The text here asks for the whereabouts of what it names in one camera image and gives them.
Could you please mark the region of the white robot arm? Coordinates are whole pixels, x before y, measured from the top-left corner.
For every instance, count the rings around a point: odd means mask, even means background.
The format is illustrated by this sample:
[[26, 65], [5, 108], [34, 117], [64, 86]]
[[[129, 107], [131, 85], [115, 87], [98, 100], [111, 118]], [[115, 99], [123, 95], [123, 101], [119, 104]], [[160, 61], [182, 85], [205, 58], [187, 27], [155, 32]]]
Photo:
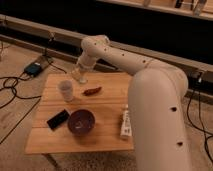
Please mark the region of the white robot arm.
[[80, 81], [99, 59], [131, 76], [128, 110], [138, 171], [193, 171], [181, 100], [185, 72], [155, 58], [110, 45], [105, 35], [81, 40], [82, 54], [72, 71]]

